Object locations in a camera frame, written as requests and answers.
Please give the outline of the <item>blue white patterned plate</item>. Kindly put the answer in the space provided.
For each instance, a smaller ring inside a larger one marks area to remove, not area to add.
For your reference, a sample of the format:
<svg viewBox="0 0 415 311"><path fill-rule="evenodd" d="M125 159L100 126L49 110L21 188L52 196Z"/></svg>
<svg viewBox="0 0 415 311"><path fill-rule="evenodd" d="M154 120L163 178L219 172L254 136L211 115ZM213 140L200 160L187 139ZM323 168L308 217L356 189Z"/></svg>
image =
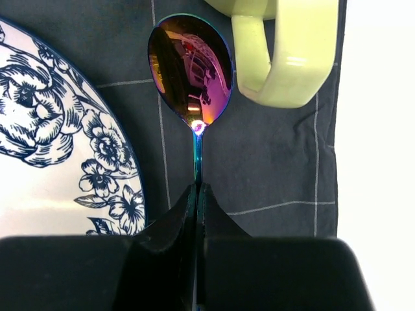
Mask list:
<svg viewBox="0 0 415 311"><path fill-rule="evenodd" d="M136 235L139 164L115 115L50 45L1 20L1 236Z"/></svg>

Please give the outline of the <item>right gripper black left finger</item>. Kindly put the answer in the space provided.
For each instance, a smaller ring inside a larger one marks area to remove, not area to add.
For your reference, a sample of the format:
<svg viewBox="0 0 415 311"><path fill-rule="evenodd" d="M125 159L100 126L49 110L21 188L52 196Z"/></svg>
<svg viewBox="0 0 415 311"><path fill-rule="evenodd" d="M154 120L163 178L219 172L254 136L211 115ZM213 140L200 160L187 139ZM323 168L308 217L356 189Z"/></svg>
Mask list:
<svg viewBox="0 0 415 311"><path fill-rule="evenodd" d="M2 310L192 310L196 188L136 236L1 240Z"/></svg>

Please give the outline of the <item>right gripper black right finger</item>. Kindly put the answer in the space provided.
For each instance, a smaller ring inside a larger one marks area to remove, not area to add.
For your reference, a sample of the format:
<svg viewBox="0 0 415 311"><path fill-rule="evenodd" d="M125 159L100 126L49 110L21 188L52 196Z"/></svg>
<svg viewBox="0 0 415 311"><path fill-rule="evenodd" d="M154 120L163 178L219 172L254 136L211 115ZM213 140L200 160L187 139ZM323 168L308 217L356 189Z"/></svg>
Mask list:
<svg viewBox="0 0 415 311"><path fill-rule="evenodd" d="M196 301L204 310L373 310L351 248L337 238L252 237L201 185Z"/></svg>

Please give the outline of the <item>dark grey checked cloth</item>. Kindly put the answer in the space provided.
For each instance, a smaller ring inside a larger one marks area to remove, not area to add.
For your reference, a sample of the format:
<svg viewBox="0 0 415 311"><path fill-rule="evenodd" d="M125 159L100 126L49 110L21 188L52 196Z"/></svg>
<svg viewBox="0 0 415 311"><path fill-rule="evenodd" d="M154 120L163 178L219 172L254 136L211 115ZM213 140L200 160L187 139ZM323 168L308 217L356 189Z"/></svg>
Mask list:
<svg viewBox="0 0 415 311"><path fill-rule="evenodd" d="M193 181L192 135L150 81L147 40L174 13L210 22L231 43L230 20L203 1L2 1L1 15L37 35L94 84L130 138L148 219ZM340 2L335 63L316 98L299 109L253 103L238 91L204 134L204 181L252 236L336 236L335 125L346 19Z"/></svg>

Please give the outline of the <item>pale yellow cup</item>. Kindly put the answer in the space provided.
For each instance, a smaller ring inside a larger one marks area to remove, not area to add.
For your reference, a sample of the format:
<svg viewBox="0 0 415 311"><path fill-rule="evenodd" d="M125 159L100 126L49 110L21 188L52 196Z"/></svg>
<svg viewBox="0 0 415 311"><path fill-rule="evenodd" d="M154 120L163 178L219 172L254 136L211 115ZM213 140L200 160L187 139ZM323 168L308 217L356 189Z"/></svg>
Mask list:
<svg viewBox="0 0 415 311"><path fill-rule="evenodd" d="M257 104L300 108L335 60L338 1L209 1L231 18L237 87Z"/></svg>

